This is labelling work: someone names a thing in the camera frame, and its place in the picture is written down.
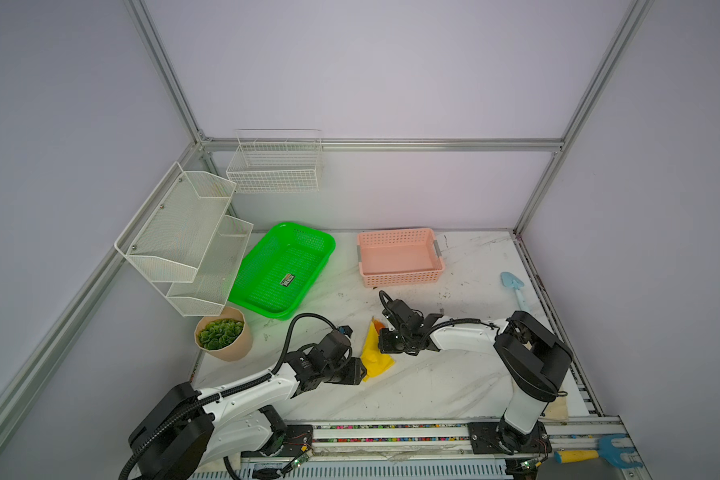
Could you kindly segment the yellow paper napkin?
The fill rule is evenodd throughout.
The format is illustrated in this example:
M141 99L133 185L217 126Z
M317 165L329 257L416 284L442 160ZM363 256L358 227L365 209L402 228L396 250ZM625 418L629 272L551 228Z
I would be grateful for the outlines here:
M395 365L395 360L389 354L383 354L380 350L380 333L376 332L371 320L360 356L366 369L365 380L379 377Z

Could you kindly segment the pink plastic basket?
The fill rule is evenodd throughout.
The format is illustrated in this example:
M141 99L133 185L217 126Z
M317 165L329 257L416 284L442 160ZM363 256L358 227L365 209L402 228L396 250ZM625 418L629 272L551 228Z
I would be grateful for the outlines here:
M445 262L430 228L361 232L358 268L366 288L437 282Z

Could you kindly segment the green plastic basket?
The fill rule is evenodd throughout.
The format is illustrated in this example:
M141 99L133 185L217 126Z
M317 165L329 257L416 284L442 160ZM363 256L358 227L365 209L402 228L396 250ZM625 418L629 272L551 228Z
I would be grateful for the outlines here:
M272 227L246 254L228 301L266 318L292 317L336 249L328 233L293 222ZM294 280L280 282L286 274Z

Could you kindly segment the orange plastic spoon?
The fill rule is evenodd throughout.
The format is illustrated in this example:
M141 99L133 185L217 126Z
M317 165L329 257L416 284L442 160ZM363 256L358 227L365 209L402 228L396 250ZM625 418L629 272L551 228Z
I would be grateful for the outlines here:
M377 320L376 318L372 319L372 324L377 333L380 333L381 330L385 328L385 324L383 322L381 322L380 320Z

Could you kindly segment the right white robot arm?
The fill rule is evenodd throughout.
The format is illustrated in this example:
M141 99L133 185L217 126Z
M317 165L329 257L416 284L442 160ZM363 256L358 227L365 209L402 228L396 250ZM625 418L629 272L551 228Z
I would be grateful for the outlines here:
M517 310L501 322L487 322L425 316L383 290L379 300L390 324L378 334L382 354L494 350L517 389L494 427L492 445L512 455L541 439L540 418L564 395L562 384L573 362L573 352L564 341L526 311Z

